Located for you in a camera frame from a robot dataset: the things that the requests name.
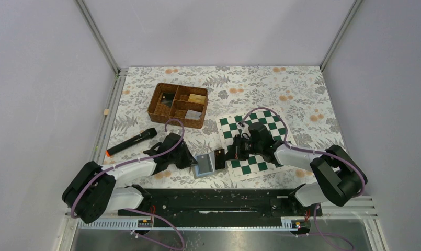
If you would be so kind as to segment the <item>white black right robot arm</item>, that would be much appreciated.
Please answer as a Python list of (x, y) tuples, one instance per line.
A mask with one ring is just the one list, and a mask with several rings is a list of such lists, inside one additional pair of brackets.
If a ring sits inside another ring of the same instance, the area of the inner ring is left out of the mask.
[(225, 155), (227, 161), (245, 161), (251, 155), (265, 162), (293, 166), (311, 171), (316, 182), (300, 185), (290, 195), (291, 213), (302, 215), (313, 204), (329, 201), (344, 206), (351, 198), (363, 193), (367, 178), (351, 157), (339, 145), (324, 151), (307, 149), (275, 140), (260, 122), (247, 126), (247, 132), (238, 134)]

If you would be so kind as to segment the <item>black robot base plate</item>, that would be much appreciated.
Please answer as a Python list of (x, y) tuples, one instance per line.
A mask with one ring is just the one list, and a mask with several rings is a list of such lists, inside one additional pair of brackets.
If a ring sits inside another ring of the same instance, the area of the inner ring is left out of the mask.
[(291, 189), (145, 189), (136, 209), (175, 227), (279, 227), (282, 217), (322, 216), (299, 205)]

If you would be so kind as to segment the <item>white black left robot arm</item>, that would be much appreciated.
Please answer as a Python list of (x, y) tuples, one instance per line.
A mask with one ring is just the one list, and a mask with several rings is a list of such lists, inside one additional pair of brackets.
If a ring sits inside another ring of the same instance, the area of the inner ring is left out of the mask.
[(62, 193), (62, 201), (71, 209), (71, 215), (84, 223), (92, 223), (104, 213), (125, 209), (144, 215), (153, 208), (152, 196), (130, 182), (163, 172), (172, 164), (178, 169), (197, 164), (176, 133), (170, 133), (163, 142), (131, 161), (103, 166), (94, 161), (86, 163)]

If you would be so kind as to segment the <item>silver metal card holder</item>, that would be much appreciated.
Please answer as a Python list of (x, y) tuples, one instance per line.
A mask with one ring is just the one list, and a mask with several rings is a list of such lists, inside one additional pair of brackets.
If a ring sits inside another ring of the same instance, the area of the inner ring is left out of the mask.
[(210, 153), (196, 155), (197, 164), (192, 167), (194, 178), (203, 178), (215, 173), (213, 159)]

